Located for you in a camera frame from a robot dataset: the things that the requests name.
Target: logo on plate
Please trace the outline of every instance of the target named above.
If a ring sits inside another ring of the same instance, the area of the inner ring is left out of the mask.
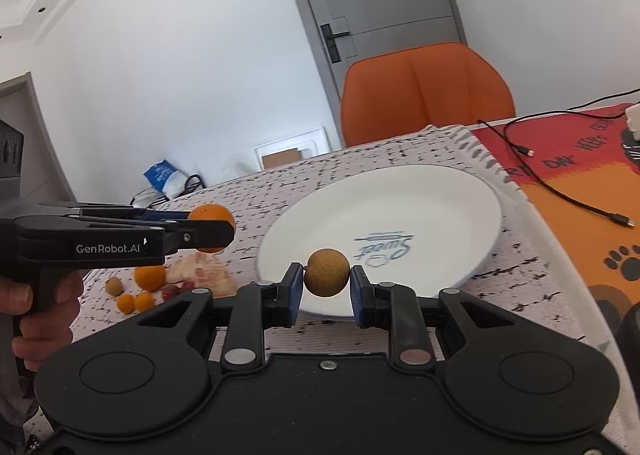
[[[404,257],[411,250],[409,242],[413,237],[414,235],[406,235],[403,231],[371,233],[368,237],[355,239],[361,244],[359,252],[353,258],[369,267],[382,267]]]

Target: door frame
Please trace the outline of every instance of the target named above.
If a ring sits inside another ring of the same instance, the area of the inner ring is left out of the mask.
[[[47,126],[44,122],[44,118],[42,117],[42,111],[40,110],[40,103],[38,102],[36,90],[33,86],[33,77],[31,76],[31,73],[27,72],[17,78],[0,83],[0,98],[10,96],[11,94],[15,94],[20,91],[23,92],[26,109],[31,115],[33,115],[32,120],[36,124],[35,130],[41,136],[44,143],[45,152],[47,153],[46,159],[49,160],[49,164],[47,166],[50,166],[52,171],[57,175],[58,183],[68,200],[71,202],[78,202],[62,166],[60,165],[58,155],[53,148],[51,139],[49,138],[49,132],[47,131]]]
[[[332,115],[334,116],[335,126],[338,130],[338,135],[340,136],[340,142],[344,146],[344,140],[342,138],[342,124],[340,121],[340,90],[338,85],[335,83],[330,59],[324,46],[324,39],[320,34],[320,27],[316,21],[316,17],[314,16],[310,0],[295,1],[298,6],[298,11],[300,12],[300,18],[302,18],[302,25],[305,28],[306,36],[309,40],[309,44],[311,45],[311,52],[314,56],[314,60],[316,61],[316,66],[318,66],[322,86],[324,87]],[[451,6],[451,12],[456,24],[460,43],[466,45],[466,35],[464,26],[462,25],[462,18],[460,17],[458,2],[456,0],[449,0],[449,4]]]

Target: white plate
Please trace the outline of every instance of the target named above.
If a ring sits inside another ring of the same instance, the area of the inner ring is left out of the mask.
[[[290,207],[265,235],[258,275],[279,281],[293,261],[329,247],[363,265],[372,283],[418,296],[466,281],[494,248],[502,211],[479,178],[444,166],[382,168],[329,184]],[[353,316],[349,286],[331,298],[304,290],[300,310]]]

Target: white power adapter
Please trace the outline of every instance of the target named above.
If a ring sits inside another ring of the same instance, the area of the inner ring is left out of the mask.
[[[634,139],[640,141],[640,102],[625,110],[626,125],[634,134]]]

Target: chair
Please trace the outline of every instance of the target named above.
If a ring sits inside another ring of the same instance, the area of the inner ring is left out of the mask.
[[[342,134],[356,146],[421,130],[515,116],[500,74],[459,43],[403,50],[354,63],[342,96]]]

